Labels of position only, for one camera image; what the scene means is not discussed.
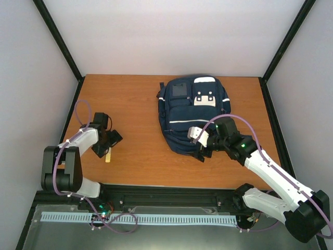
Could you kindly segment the navy blue student backpack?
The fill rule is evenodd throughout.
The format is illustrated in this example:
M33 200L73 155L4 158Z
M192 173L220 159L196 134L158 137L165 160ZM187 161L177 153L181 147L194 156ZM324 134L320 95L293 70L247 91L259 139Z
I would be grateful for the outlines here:
M204 148L187 137L190 127L203 128L215 116L231 113L230 99L220 80L213 76L193 75L160 83L157 94L161 131L169 148L194 157Z

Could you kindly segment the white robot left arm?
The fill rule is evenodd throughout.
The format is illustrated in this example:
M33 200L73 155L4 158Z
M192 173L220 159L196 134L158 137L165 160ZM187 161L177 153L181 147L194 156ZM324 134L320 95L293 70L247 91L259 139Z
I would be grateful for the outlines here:
M94 114L90 124L84 124L70 139L57 146L44 149L41 187L59 195L88 197L96 209L104 209L108 196L101 192L101 184L83 176L81 156L91 149L99 158L110 161L111 148L122 140L122 136L108 128L111 118L103 113Z

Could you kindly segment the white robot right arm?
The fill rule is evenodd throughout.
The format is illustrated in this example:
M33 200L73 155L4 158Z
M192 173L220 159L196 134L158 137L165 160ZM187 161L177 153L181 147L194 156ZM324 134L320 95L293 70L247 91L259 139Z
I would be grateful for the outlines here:
M216 116L203 128L189 128L188 138L207 149L225 151L230 159L264 180L277 196L250 187L241 196L244 204L283 223L298 241L307 243L315 235L322 236L325 226L331 229L328 195L321 190L314 192L282 169L262 149L255 134L238 131L234 118Z

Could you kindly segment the yellow highlighter pen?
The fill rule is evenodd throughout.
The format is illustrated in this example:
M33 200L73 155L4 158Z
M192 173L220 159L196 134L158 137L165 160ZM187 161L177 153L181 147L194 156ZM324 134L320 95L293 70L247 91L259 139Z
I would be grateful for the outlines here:
M110 163L111 162L111 150L112 148L110 147L105 155L105 162Z

